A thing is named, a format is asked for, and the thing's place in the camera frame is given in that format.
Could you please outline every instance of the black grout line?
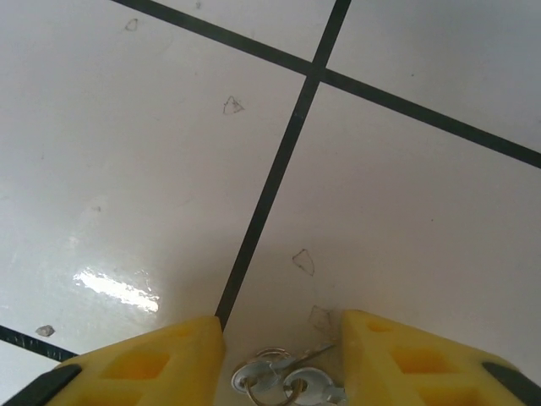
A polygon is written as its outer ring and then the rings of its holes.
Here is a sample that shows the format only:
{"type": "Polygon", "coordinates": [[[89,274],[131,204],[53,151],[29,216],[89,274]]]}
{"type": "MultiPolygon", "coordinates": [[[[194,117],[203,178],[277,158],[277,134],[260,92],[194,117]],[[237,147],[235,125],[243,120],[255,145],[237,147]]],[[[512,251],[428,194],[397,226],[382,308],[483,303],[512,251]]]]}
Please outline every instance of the black grout line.
{"type": "Polygon", "coordinates": [[[274,47],[269,47],[268,45],[252,40],[246,36],[241,36],[236,32],[226,30],[218,25],[207,23],[202,19],[197,19],[174,8],[164,6],[163,4],[151,0],[111,1],[300,74],[307,74],[311,69],[312,64],[309,61],[291,55],[290,53],[280,51],[274,47]]]}
{"type": "Polygon", "coordinates": [[[387,107],[394,112],[399,112],[410,118],[443,129],[444,131],[456,135],[464,140],[482,145],[492,151],[499,152],[510,158],[541,168],[541,153],[518,145],[512,141],[503,139],[497,135],[477,129],[472,125],[455,120],[427,107],[420,106],[412,101],[402,99],[399,96],[392,95],[386,91],[366,85],[363,82],[349,78],[343,74],[338,74],[326,69],[321,77],[321,82],[346,91],[352,95],[361,97],[373,102],[379,106],[387,107]]]}
{"type": "Polygon", "coordinates": [[[0,326],[0,340],[5,341],[6,343],[16,345],[17,347],[21,347],[28,351],[31,351],[32,353],[43,355],[44,357],[47,357],[50,359],[54,359],[55,361],[58,361],[58,362],[63,362],[66,359],[70,359],[77,356],[77,354],[72,353],[71,351],[68,351],[66,349],[57,347],[56,345],[52,345],[50,343],[46,343],[44,341],[38,340],[37,338],[27,336],[26,334],[23,334],[22,332],[16,332],[15,330],[12,330],[4,326],[0,326]]]}
{"type": "MultiPolygon", "coordinates": [[[[269,47],[261,42],[254,41],[230,30],[207,23],[202,19],[197,19],[189,14],[182,13],[174,8],[169,8],[168,6],[164,6],[151,0],[111,1],[176,25],[177,27],[184,28],[185,30],[200,34],[211,40],[218,41],[239,51],[254,55],[267,62],[275,63],[297,73],[305,75],[317,74],[320,81],[327,85],[336,87],[337,89],[352,95],[359,96],[382,107],[390,108],[390,110],[399,112],[438,129],[442,129],[448,133],[461,137],[464,140],[469,140],[475,144],[482,145],[492,151],[499,152],[500,154],[517,159],[518,161],[534,167],[541,168],[541,152],[531,150],[526,146],[506,140],[498,135],[477,129],[469,124],[448,117],[445,114],[435,112],[427,107],[422,107],[412,101],[392,95],[391,93],[349,78],[343,74],[338,74],[337,72],[325,69],[326,61],[328,61],[329,56],[331,55],[331,50],[338,37],[342,22],[340,25],[328,24],[325,27],[320,46],[316,51],[314,61],[311,63],[287,52],[280,51],[274,47],[269,47]]],[[[341,15],[345,16],[348,5],[349,2],[338,1],[335,3],[329,21],[337,21],[341,15]]]]}
{"type": "Polygon", "coordinates": [[[257,202],[254,214],[248,225],[248,230],[238,250],[237,259],[233,264],[226,287],[221,295],[220,303],[216,309],[216,316],[220,319],[222,329],[226,328],[227,321],[237,300],[238,292],[243,285],[244,277],[248,271],[250,261],[254,256],[255,248],[260,241],[263,227],[271,212],[272,204],[280,188],[287,164],[291,159],[298,137],[303,129],[304,121],[308,116],[315,93],[318,90],[320,84],[319,77],[325,71],[325,66],[331,56],[332,48],[335,45],[336,38],[346,17],[350,2],[351,0],[336,0],[325,31],[321,36],[320,44],[314,56],[313,68],[304,80],[303,88],[298,95],[297,103],[286,127],[286,132],[281,139],[278,152],[270,167],[260,199],[257,202]]]}

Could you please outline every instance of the metal key ring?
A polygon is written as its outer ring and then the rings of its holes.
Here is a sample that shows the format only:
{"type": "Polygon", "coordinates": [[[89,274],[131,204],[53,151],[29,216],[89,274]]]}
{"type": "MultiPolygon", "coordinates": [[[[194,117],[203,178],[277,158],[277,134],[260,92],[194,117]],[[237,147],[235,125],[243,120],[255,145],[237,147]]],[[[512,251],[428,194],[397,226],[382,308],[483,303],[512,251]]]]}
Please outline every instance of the metal key ring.
{"type": "Polygon", "coordinates": [[[295,401],[298,399],[300,394],[303,392],[303,383],[301,380],[298,380],[298,385],[295,385],[295,388],[293,389],[293,392],[289,398],[284,400],[280,403],[275,404],[268,404],[263,403],[259,399],[255,397],[255,395],[252,393],[252,386],[255,384],[255,382],[252,382],[250,385],[250,382],[246,382],[246,393],[248,394],[248,397],[256,406],[290,406],[295,403],[295,401]]]}

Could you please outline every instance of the silver key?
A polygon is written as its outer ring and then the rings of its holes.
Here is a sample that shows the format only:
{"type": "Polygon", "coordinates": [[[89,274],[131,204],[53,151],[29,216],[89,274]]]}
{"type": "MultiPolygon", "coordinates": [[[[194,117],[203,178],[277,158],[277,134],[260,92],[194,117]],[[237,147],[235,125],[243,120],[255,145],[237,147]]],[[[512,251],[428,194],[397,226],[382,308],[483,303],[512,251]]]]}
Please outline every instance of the silver key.
{"type": "Polygon", "coordinates": [[[286,376],[284,392],[288,397],[291,396],[294,386],[300,384],[299,381],[304,388],[295,403],[300,406],[315,406],[325,402],[339,404],[346,400],[343,387],[337,387],[324,371],[312,367],[295,370],[286,376]]]}
{"type": "Polygon", "coordinates": [[[246,385],[248,384],[251,385],[253,393],[266,392],[280,383],[289,371],[334,347],[335,344],[324,343],[297,356],[292,356],[281,348],[264,349],[233,372],[231,385],[240,393],[247,392],[246,385]]]}
{"type": "Polygon", "coordinates": [[[282,379],[273,367],[281,361],[286,361],[290,365],[294,358],[281,348],[261,350],[254,358],[237,367],[231,377],[231,386],[240,393],[248,392],[247,385],[250,385],[253,393],[266,392],[282,379]]]}

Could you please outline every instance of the floor tile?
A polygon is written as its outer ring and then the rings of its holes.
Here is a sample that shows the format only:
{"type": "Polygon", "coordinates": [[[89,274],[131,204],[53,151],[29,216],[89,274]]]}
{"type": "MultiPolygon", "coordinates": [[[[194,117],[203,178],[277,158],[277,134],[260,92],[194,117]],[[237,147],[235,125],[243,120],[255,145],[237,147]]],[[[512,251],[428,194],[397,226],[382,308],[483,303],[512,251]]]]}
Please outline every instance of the floor tile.
{"type": "Polygon", "coordinates": [[[303,77],[106,0],[0,16],[0,325],[76,353],[216,310],[303,77]]]}
{"type": "Polygon", "coordinates": [[[352,2],[329,68],[541,151],[541,3],[352,2]]]}
{"type": "Polygon", "coordinates": [[[53,369],[58,362],[0,342],[0,403],[7,402],[14,394],[34,381],[39,375],[53,369]]]}
{"type": "Polygon", "coordinates": [[[360,309],[541,381],[541,172],[322,85],[238,296],[225,369],[360,309]]]}
{"type": "Polygon", "coordinates": [[[159,0],[242,36],[312,60],[334,1],[159,0]]]}

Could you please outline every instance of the dirt speck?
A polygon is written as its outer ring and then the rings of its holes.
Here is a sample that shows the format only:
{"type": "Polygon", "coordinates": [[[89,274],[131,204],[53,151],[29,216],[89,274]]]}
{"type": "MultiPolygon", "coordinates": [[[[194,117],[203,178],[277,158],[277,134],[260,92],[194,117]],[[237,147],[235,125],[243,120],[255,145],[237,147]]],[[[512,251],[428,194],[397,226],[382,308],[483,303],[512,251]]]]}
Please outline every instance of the dirt speck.
{"type": "Polygon", "coordinates": [[[126,31],[136,31],[138,26],[139,26],[139,19],[131,19],[130,21],[128,21],[124,29],[126,31]]]}
{"type": "Polygon", "coordinates": [[[36,328],[36,334],[42,337],[50,337],[52,334],[54,334],[54,328],[47,324],[46,326],[36,328]]]}
{"type": "Polygon", "coordinates": [[[223,105],[223,113],[226,116],[236,114],[237,112],[241,112],[242,110],[244,110],[244,107],[242,107],[239,100],[235,99],[235,97],[233,96],[229,96],[229,98],[223,105]]]}
{"type": "Polygon", "coordinates": [[[322,309],[319,306],[312,307],[308,322],[319,332],[323,332],[325,335],[331,335],[331,311],[322,309]]]}
{"type": "Polygon", "coordinates": [[[303,271],[308,273],[311,277],[314,275],[315,272],[315,266],[314,261],[312,260],[312,257],[310,256],[310,253],[308,250],[303,248],[300,250],[297,254],[295,254],[292,258],[293,264],[301,268],[303,271]]]}

